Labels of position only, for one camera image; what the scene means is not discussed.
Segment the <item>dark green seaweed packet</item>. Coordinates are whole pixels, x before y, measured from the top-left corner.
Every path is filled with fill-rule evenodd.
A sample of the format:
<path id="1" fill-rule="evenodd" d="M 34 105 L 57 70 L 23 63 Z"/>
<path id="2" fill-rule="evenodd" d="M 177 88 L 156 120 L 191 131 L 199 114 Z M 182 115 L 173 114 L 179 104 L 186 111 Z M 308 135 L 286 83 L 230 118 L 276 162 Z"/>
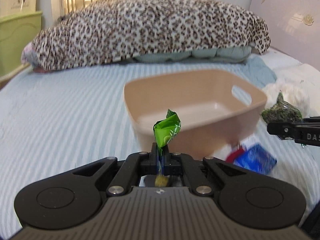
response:
<path id="1" fill-rule="evenodd" d="M 261 117 L 267 124 L 271 122 L 299 122 L 303 120 L 298 108 L 284 100 L 283 93 L 279 92 L 276 103 L 262 111 Z"/>

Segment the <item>green snack wrapper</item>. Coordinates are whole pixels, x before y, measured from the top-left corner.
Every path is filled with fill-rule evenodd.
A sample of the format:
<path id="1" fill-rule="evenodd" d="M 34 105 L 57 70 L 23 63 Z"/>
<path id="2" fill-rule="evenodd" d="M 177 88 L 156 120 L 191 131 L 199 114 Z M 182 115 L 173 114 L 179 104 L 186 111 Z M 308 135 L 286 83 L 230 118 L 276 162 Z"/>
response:
<path id="1" fill-rule="evenodd" d="M 164 187 L 168 178 L 164 175 L 164 148 L 181 130 L 181 121 L 175 111 L 168 109 L 165 119 L 156 122 L 153 133 L 157 145 L 157 175 L 156 187 Z"/>

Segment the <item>blue tissue pack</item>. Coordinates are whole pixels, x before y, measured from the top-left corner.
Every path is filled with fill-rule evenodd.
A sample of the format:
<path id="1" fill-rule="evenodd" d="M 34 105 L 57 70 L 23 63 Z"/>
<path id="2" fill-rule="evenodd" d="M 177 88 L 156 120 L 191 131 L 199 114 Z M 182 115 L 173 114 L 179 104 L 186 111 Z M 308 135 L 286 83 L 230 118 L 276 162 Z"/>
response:
<path id="1" fill-rule="evenodd" d="M 277 159 L 260 144 L 254 144 L 236 157 L 233 164 L 259 174 L 268 175 L 277 164 Z"/>

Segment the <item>white fluffy plush toy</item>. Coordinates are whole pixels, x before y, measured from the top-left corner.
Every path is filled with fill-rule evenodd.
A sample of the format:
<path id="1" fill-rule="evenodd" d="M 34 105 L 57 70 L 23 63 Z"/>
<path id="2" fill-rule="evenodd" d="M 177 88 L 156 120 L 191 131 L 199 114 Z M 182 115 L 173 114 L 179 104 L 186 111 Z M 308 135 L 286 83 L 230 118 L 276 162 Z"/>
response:
<path id="1" fill-rule="evenodd" d="M 316 90 L 304 80 L 294 81 L 279 78 L 275 83 L 269 83 L 263 88 L 267 96 L 265 108 L 276 104 L 278 94 L 282 92 L 283 99 L 300 110 L 304 118 L 318 116 L 318 99 Z"/>

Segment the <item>white cartoon pillow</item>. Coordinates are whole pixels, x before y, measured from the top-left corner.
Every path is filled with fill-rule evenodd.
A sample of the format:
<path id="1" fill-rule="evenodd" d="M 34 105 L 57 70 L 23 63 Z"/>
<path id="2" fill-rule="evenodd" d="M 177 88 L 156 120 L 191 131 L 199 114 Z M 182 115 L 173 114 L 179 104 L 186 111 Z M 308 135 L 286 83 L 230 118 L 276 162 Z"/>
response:
<path id="1" fill-rule="evenodd" d="M 269 49 L 260 58 L 275 73 L 277 79 L 304 80 L 304 83 L 312 85 L 319 101 L 319 70 L 275 49 Z"/>

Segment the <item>beige plastic storage basket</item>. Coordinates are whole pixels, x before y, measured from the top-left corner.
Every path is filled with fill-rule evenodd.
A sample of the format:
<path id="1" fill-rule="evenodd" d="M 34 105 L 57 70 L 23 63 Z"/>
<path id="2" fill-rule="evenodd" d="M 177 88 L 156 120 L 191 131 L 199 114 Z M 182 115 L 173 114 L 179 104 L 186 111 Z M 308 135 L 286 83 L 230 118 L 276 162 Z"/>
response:
<path id="1" fill-rule="evenodd" d="M 218 69 L 157 75 L 124 86 L 124 103 L 141 150 L 151 149 L 154 124 L 172 110 L 182 127 L 169 150 L 194 159 L 249 137 L 266 102 L 262 90 Z"/>

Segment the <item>blue striped bed sheet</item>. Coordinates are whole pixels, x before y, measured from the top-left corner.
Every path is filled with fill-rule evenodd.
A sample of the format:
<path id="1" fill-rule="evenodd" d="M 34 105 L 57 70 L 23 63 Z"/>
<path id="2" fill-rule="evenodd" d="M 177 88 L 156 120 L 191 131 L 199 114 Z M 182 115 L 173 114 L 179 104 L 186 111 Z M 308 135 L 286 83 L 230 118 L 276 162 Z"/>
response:
<path id="1" fill-rule="evenodd" d="M 262 90 L 276 81 L 263 60 L 125 63 L 40 74 L 28 68 L 1 90 L 1 239 L 319 239 L 317 146 L 254 132 L 202 159 L 212 196 L 178 177 L 141 177 L 123 196 L 107 188 L 117 162 L 143 152 L 124 103 L 133 80 L 192 70 L 230 72 Z M 260 144 L 268 175 L 225 162 Z"/>

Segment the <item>light green folded quilt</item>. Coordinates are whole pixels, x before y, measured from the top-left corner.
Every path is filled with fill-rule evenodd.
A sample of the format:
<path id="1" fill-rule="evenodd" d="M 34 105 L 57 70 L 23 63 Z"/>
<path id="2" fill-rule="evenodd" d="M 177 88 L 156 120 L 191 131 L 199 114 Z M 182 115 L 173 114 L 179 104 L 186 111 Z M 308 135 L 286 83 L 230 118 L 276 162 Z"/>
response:
<path id="1" fill-rule="evenodd" d="M 251 46 L 242 46 L 200 49 L 184 51 L 180 53 L 145 54 L 134 57 L 134 59 L 141 63 L 164 63 L 169 61 L 177 62 L 186 60 L 188 58 L 195 58 L 198 60 L 205 59 L 213 62 L 240 63 L 246 61 L 249 55 L 251 55 L 251 52 Z"/>

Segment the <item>pale pink headboard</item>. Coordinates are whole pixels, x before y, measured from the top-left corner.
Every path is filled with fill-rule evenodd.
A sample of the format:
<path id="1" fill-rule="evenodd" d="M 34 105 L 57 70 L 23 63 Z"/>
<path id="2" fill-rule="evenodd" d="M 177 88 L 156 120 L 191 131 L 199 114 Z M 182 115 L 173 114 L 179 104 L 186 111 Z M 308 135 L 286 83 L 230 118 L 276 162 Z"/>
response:
<path id="1" fill-rule="evenodd" d="M 271 47 L 319 69 L 319 0 L 251 0 L 267 23 Z"/>

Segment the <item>leopard print blanket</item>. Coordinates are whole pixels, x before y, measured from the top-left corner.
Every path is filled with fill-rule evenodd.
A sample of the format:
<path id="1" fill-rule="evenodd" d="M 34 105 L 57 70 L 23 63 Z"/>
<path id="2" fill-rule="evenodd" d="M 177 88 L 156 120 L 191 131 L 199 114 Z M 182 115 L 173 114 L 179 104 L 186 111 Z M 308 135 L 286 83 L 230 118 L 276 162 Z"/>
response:
<path id="1" fill-rule="evenodd" d="M 212 48 L 263 54 L 270 44 L 262 18 L 215 0 L 97 0 L 32 40 L 35 68 L 44 71 Z"/>

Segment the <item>pink floral pillow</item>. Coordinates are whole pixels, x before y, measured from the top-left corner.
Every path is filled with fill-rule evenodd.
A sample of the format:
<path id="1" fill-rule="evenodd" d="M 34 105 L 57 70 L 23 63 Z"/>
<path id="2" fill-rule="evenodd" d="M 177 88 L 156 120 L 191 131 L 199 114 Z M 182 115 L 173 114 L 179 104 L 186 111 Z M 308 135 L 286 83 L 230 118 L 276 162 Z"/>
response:
<path id="1" fill-rule="evenodd" d="M 22 50 L 21 54 L 21 64 L 30 64 L 33 67 L 37 64 L 37 58 L 35 55 L 35 51 L 33 49 L 32 42 L 29 42 L 24 49 Z"/>

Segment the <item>green plastic storage bin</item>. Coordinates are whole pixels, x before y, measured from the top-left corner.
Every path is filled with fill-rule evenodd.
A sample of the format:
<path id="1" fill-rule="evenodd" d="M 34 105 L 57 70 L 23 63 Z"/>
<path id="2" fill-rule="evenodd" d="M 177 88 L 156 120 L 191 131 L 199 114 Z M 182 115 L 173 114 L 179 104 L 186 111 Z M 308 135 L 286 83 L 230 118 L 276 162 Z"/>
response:
<path id="1" fill-rule="evenodd" d="M 21 65 L 24 47 L 41 31 L 41 27 L 41 11 L 1 17 L 1 76 Z"/>

